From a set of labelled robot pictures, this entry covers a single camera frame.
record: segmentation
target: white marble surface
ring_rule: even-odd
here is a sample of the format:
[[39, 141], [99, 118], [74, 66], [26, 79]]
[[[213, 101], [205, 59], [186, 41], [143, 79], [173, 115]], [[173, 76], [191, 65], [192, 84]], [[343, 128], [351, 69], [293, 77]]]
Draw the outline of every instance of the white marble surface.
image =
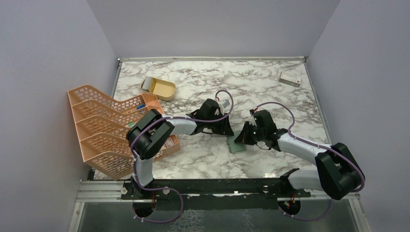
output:
[[[281, 71], [301, 76], [300, 87], [278, 82]], [[249, 109], [277, 101], [288, 106], [296, 117], [293, 132], [326, 143], [322, 119], [313, 96], [306, 69], [301, 61], [171, 61], [124, 62], [119, 75], [115, 99], [123, 101], [141, 93], [140, 84], [151, 76], [176, 84], [171, 101], [161, 101], [167, 115], [184, 115], [198, 109], [204, 100], [214, 98], [219, 89], [234, 97], [230, 115], [234, 131], [242, 130]], [[228, 99], [224, 93], [220, 98]], [[287, 128], [292, 118], [276, 105], [270, 111], [278, 128]], [[291, 168], [312, 169], [312, 164], [294, 155], [247, 146], [238, 154], [228, 152], [226, 137], [197, 134], [179, 135], [182, 150], [154, 163], [155, 178], [257, 178], [278, 177]], [[107, 179], [96, 172], [95, 179]]]

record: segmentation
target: robotic arm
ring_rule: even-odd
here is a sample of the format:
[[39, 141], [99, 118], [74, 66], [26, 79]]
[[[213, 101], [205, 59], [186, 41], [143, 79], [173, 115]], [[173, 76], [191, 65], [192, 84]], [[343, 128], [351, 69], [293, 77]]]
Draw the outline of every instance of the robotic arm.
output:
[[[250, 113], [254, 123], [245, 123], [235, 143], [255, 145], [258, 141], [263, 141], [269, 149], [297, 155], [317, 166], [317, 170], [293, 169], [283, 175], [281, 178], [292, 188], [323, 190], [331, 198], [340, 200], [361, 185], [361, 177], [364, 178], [364, 175], [344, 144], [317, 144], [294, 136], [287, 129], [277, 129], [266, 110], [250, 110]], [[153, 157], [170, 135], [195, 135], [203, 132], [205, 128], [215, 134], [233, 135], [227, 115], [223, 113], [218, 102], [212, 99], [207, 99], [199, 110], [183, 117], [163, 116], [156, 110], [149, 111], [127, 133], [130, 147], [137, 154], [134, 173], [138, 176], [139, 183], [144, 187], [153, 181]]]

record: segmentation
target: yellow plastic container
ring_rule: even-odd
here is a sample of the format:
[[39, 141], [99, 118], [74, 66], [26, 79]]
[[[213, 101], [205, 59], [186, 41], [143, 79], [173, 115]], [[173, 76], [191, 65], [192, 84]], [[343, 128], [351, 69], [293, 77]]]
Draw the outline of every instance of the yellow plastic container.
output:
[[155, 95], [157, 95], [158, 99], [164, 100], [164, 101], [170, 101], [172, 99], [174, 99], [175, 95], [176, 95], [176, 85], [170, 81], [165, 81], [165, 80], [161, 80], [158, 78], [153, 77], [153, 84], [151, 84], [151, 88], [152, 88], [152, 92], [147, 92], [145, 90], [142, 89], [142, 85], [144, 84], [144, 82], [141, 83], [141, 90], [144, 93], [153, 93]]

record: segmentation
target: white wall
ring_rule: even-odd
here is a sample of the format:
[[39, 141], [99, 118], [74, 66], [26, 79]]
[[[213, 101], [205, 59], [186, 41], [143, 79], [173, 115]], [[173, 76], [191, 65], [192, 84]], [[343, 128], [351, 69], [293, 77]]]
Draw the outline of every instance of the white wall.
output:
[[120, 58], [308, 56], [338, 0], [88, 0]]
[[307, 60], [333, 142], [366, 175], [372, 231], [410, 222], [410, 1], [341, 0]]
[[0, 3], [0, 231], [66, 231], [83, 164], [67, 90], [117, 57], [86, 0]]

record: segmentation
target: black cable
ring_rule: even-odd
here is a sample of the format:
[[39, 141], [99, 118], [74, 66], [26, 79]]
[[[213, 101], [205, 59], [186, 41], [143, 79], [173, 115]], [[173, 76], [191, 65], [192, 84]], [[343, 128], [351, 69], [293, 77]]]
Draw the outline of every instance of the black cable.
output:
[[256, 144], [260, 149], [269, 151], [270, 149], [261, 148], [258, 144]]

